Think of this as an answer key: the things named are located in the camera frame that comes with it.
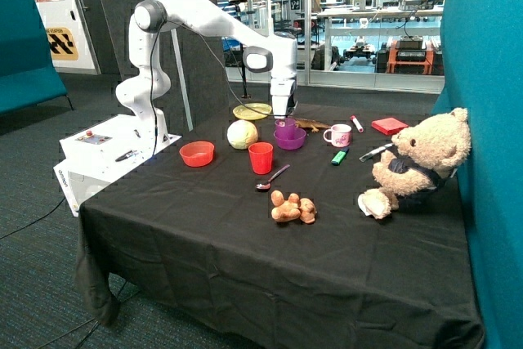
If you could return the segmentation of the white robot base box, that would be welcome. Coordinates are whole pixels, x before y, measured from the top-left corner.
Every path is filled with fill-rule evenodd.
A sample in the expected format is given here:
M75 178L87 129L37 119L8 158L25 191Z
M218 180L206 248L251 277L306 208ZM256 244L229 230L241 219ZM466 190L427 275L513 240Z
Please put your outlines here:
M118 114L60 140L65 159L54 172L72 214L77 216L83 202L179 139L163 123L149 131L138 117ZM139 154L115 161L129 150Z

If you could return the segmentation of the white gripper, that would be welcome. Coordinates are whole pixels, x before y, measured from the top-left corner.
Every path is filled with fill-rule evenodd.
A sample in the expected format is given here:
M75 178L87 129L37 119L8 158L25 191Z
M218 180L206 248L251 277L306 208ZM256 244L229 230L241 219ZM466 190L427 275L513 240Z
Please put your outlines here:
M295 78L279 79L273 78L270 81L271 106L273 115L278 117L278 124L284 123L284 117L292 118L293 111L296 108L294 92L297 88Z

